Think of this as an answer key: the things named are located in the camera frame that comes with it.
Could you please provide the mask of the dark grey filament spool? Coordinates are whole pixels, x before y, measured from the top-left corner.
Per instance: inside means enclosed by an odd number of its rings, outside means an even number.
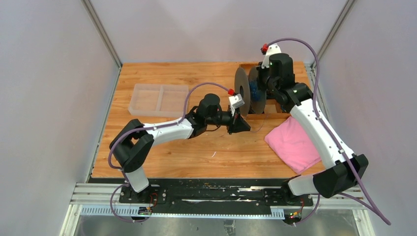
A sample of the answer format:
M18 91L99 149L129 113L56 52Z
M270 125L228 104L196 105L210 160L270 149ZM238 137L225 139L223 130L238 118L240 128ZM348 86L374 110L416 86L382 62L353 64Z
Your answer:
M235 92L241 94L245 104L240 108L243 116L250 114L262 114L266 103L266 91L259 85L259 71L257 66L250 69L247 75L243 68L239 67L235 72Z

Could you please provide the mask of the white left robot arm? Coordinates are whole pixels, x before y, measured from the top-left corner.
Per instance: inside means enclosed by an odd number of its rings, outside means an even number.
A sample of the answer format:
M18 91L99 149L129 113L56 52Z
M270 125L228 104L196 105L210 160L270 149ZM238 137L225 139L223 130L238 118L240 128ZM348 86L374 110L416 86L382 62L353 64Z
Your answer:
M209 93L199 105L183 117L156 124L131 120L109 145L110 156L120 165L132 197L139 203L150 199L149 180L143 164L152 147L174 140L196 138L207 131L208 125L225 126L229 134L250 131L250 125L240 114L245 102L240 94L229 97L228 109L223 111L220 98Z

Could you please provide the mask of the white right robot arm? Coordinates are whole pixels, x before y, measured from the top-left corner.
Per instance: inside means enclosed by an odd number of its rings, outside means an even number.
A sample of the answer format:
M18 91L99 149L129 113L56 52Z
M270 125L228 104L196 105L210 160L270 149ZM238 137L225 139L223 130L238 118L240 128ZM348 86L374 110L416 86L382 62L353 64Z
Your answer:
M294 205L301 195L306 194L330 198L357 186L368 167L368 159L364 154L355 154L334 133L309 86L295 81L292 58L285 53L267 55L256 70L259 88L272 94L283 110L299 122L326 168L313 175L296 176L284 181L282 201Z

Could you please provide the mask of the wooden compartment organizer tray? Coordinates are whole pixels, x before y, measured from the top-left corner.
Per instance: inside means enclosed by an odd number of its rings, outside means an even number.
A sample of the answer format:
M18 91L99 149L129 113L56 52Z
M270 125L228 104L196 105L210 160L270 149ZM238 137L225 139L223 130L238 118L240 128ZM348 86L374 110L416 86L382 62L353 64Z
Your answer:
M257 66L257 62L244 62L240 63L238 67L241 67L244 69L245 73L248 75L249 71L252 67ZM276 102L274 99L269 99L269 96L267 94L267 99L264 107L264 111L262 113L263 115L268 115L268 117L271 117L271 114L284 114L284 112L281 110L280 105Z

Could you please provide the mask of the pink cloth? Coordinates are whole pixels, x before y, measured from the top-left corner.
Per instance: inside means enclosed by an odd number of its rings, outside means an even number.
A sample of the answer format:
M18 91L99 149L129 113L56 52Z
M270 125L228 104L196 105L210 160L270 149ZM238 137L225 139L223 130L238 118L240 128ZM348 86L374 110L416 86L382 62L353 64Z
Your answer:
M293 117L270 131L264 141L297 174L321 161L313 142Z

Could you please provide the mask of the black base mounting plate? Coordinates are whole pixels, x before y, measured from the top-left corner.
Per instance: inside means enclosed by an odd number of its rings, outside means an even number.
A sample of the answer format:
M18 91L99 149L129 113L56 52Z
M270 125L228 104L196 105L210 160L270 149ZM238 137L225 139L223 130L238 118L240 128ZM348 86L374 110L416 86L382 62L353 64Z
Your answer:
M140 193L122 187L118 203L142 204L155 213L266 215L271 207L313 206L308 195L286 202L282 178L151 178Z

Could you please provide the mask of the clear plastic divided tray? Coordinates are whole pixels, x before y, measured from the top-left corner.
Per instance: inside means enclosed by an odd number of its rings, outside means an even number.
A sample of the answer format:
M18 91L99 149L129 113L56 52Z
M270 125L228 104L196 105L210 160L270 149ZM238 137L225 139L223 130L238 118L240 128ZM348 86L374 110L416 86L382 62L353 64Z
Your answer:
M128 111L133 116L179 118L188 93L185 85L135 84Z

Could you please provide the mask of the aluminium corner frame post right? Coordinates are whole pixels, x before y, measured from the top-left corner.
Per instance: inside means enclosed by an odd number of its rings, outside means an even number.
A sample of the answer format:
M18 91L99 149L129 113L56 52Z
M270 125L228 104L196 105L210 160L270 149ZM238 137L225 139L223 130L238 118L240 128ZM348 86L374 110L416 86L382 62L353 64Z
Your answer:
M341 26L343 25L344 21L348 17L349 13L351 12L352 8L354 7L356 0L346 0L345 4L343 5L341 11L339 12L336 20L334 21L330 31L328 32L324 42L322 43L317 56L318 59L322 59L331 45L332 41L336 37L337 33L339 32Z

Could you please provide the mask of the aluminium corner frame post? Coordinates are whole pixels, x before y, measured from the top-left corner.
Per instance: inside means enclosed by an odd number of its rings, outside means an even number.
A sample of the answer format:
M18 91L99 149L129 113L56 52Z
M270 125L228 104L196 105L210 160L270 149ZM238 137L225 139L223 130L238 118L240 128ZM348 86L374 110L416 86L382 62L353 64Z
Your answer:
M351 12L352 8L354 7L356 0L346 0L345 4L343 5L341 11L339 12L336 20L334 21L330 31L328 32L324 42L322 43L317 56L318 59L322 59L331 45L332 41L336 37L337 33L339 32L341 26L343 25L344 21L348 17L349 13Z
M122 62L100 20L100 17L98 16L92 1L90 0L81 0L81 3L83 4L87 14L89 15L92 23L94 24L99 36L101 37L105 47L107 48L112 60L114 61L115 65L119 70L122 68Z

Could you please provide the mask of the aluminium rail frame front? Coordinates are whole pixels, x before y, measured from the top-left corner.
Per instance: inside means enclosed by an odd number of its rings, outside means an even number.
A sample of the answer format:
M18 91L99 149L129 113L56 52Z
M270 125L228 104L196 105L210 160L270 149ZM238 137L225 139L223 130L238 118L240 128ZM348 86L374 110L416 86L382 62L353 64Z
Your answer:
M373 236L354 187L285 203L281 179L153 178L136 194L119 178L78 183L62 236Z

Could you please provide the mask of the aluminium corner frame post left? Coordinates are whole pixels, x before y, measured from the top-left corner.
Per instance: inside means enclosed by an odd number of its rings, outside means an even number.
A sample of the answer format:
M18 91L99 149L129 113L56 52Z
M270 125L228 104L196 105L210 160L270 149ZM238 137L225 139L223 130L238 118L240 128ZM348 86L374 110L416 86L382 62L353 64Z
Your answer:
M89 15L92 23L94 24L99 36L101 37L105 47L107 48L112 60L114 61L115 65L119 70L122 68L122 62L100 20L100 17L98 16L92 1L90 0L81 0L81 3L83 4L87 14Z

